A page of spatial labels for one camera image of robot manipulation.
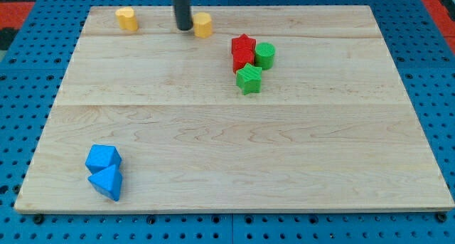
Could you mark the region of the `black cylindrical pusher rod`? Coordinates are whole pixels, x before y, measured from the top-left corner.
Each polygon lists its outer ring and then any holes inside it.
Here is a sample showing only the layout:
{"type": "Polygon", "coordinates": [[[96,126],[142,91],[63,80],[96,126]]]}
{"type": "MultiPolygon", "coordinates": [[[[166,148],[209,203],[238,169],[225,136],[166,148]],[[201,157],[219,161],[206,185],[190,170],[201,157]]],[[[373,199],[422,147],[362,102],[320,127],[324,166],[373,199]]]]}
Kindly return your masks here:
{"type": "Polygon", "coordinates": [[[191,0],[172,0],[176,26],[180,31],[189,31],[193,27],[191,0]]]}

